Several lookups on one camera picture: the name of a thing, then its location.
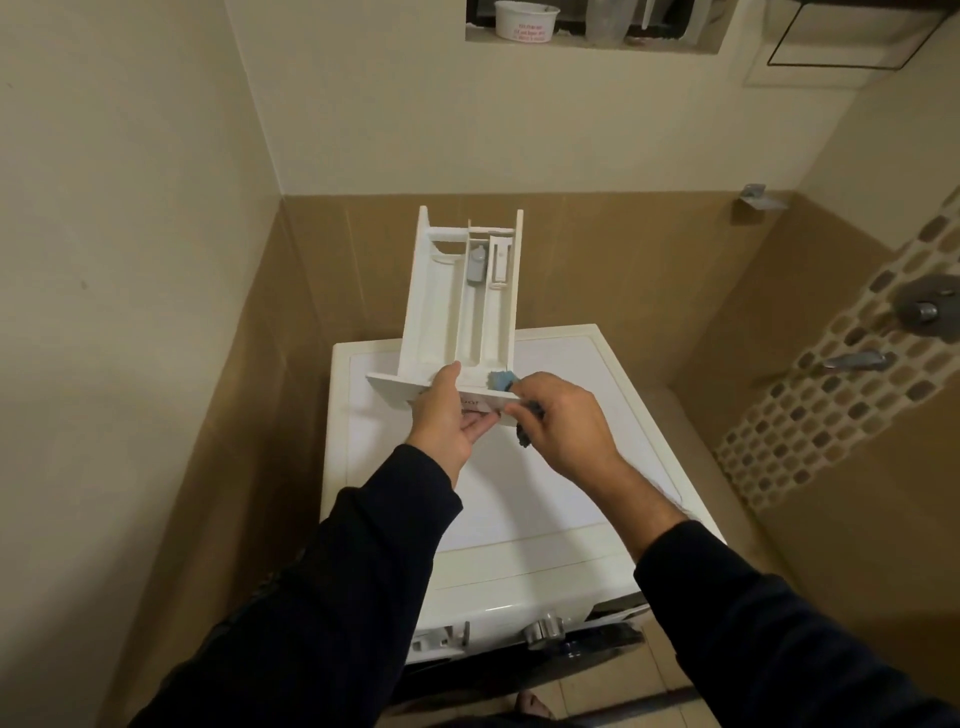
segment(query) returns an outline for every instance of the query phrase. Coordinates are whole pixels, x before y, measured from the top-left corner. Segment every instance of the wire frame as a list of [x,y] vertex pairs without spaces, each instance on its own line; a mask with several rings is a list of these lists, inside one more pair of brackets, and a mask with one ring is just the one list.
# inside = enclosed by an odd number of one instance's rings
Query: wire frame
[[[800,17],[800,13],[803,12],[804,8],[808,5],[832,5],[845,8],[855,7],[879,10],[909,10],[917,12],[939,11],[941,15],[934,26],[930,29],[929,33],[924,36],[924,39],[920,41],[917,47],[910,52],[910,55],[900,65],[861,65],[856,63],[786,63],[774,61],[774,57],[777,55],[777,52],[783,45],[786,37],[790,35],[790,29],[793,28],[794,24],[797,22],[797,18]],[[899,71],[913,60],[913,57],[916,56],[920,49],[924,47],[926,42],[930,40],[930,37],[933,36],[940,26],[942,26],[951,15],[957,12],[957,10],[960,10],[960,0],[927,0],[927,2],[923,2],[923,0],[914,0],[913,2],[910,0],[800,0],[800,6],[790,19],[786,30],[784,30],[783,35],[780,36],[780,40],[777,41],[777,46],[774,48],[773,53],[770,54],[770,58],[767,59],[767,65],[790,68],[862,68],[872,71]]]

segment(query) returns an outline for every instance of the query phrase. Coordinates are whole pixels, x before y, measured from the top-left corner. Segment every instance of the mosaic tile strip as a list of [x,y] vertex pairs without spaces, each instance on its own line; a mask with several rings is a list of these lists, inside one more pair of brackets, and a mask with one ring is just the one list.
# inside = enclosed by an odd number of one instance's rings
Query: mosaic tile strip
[[[817,471],[876,437],[900,412],[936,396],[960,369],[960,345],[893,328],[888,303],[909,280],[928,273],[960,275],[958,218],[960,187],[713,451],[721,470],[755,511],[781,503]],[[824,358],[867,349],[888,354],[884,371],[830,374],[819,368]]]

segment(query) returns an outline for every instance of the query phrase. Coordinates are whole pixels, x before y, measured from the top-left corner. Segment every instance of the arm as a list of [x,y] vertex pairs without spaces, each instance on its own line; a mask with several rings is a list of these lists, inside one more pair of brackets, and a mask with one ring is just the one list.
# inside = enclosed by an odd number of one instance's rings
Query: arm
[[513,391],[542,422],[507,408],[558,473],[599,506],[637,561],[636,582],[722,725],[960,726],[782,579],[762,575],[689,521],[613,443],[596,399],[555,376]]
[[213,629],[134,719],[154,725],[373,725],[406,660],[451,485],[495,416],[462,417],[459,365],[414,406],[407,444],[345,488],[301,558]]

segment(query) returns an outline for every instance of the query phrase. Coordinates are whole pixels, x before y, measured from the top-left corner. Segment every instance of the hand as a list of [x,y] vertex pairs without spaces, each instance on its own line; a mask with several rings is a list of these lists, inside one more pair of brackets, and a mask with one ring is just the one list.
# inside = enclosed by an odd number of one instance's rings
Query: hand
[[510,389],[544,410],[541,421],[522,404],[505,407],[523,425],[530,442],[557,473],[590,493],[609,482],[609,474],[626,465],[616,450],[610,427],[596,397],[558,376],[537,372]]
[[432,457],[450,476],[450,485],[454,488],[473,443],[500,420],[496,412],[484,415],[461,409],[457,392],[459,375],[459,361],[437,372],[430,389],[421,392],[414,401],[414,423],[406,440],[407,445]]

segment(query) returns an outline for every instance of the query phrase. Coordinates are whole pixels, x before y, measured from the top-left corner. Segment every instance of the foot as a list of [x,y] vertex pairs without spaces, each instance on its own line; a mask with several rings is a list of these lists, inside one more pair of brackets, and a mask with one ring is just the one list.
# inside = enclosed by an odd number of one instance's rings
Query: foot
[[531,691],[520,691],[516,694],[514,710],[524,716],[539,716],[556,720],[550,709]]

